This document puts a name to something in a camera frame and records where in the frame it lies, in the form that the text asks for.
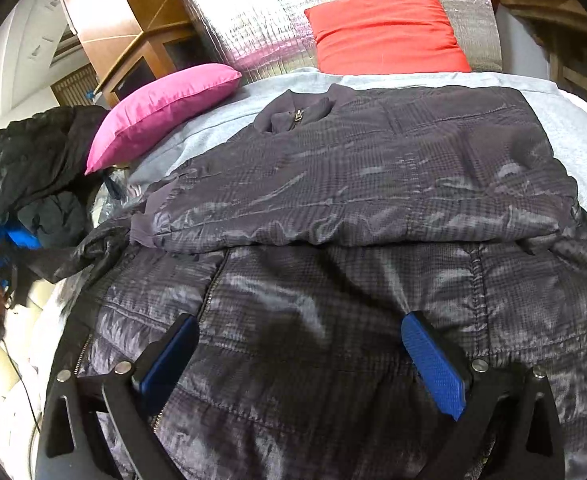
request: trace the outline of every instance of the wire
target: wire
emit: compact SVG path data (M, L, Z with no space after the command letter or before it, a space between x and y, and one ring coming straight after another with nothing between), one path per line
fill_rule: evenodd
M27 402L29 403L29 409L31 410L31 416L34 418L34 424L36 425L36 429L38 430L38 434L40 434L40 426L38 425L38 420L36 418L36 413L34 412L34 407L31 405L31 399L29 398L29 392L27 391L27 386L25 385L25 381L22 380L22 375L16 368L16 365L13 362L13 359L10 356L10 350L7 347L7 342L4 339L1 339L2 344L5 345L5 352L7 352L7 357L10 359L11 367L14 369L20 382L22 383L22 387L25 389L25 393L27 394Z

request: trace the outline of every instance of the metal zipper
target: metal zipper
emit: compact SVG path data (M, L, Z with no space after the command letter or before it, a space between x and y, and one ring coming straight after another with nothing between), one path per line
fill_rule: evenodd
M198 322L200 322L200 319L203 317L203 314L209 308L209 305L212 302L212 296L214 294L214 290L216 289L216 286L218 286L218 283L220 282L220 279L222 277L222 268L224 267L224 264L227 263L228 256L229 256L229 251L227 250L224 253L224 258L222 259L220 267L218 267L218 270L216 271L216 275L214 276L214 279L212 280L212 284L209 286L209 289L207 290L207 294L205 296L205 301L203 301L203 307L202 307L202 309L200 309L200 312L198 313ZM158 428L160 427L160 421L162 420L162 417L164 416L164 414L165 414L165 408L161 409L160 413L158 413L158 415L156 415L156 418L154 418L154 422L152 423L152 428L154 428L154 433L157 433Z
M82 350L80 350L80 355L78 356L78 362L76 363L76 367L74 368L74 375L78 375L78 372L80 371L80 364L82 363L82 360L85 357L85 353L87 352L87 348L89 347L91 342L91 332L90 334L87 336L87 341L85 341L85 344L82 346Z

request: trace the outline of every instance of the silver foil sheet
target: silver foil sheet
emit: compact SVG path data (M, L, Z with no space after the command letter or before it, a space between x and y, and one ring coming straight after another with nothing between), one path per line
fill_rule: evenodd
M304 9L331 0L185 0L216 61L247 81L316 66ZM440 0L472 69L500 72L502 62L490 0Z

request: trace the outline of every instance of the silver bolt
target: silver bolt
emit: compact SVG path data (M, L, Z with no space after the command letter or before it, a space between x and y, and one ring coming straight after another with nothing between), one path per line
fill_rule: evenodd
M68 381L71 376L72 373L69 370L60 370L58 375L56 375L56 380L58 380L59 383L64 383L65 381Z
M533 376L536 379L544 379L547 376L547 371L542 368L541 366L534 366L533 367Z
M118 375L128 374L132 369L132 364L129 361L120 361L115 368L115 372Z
M474 359L471 362L471 368L473 368L479 374L483 374L484 372L489 370L489 364L483 359Z

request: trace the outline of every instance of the pillow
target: pillow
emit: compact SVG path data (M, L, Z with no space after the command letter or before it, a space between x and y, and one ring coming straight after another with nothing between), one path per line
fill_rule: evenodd
M240 72L227 65L197 65L157 79L120 101L100 125L85 174L129 162L175 126L234 93Z
M321 72L471 72L439 0L335 0L304 13Z

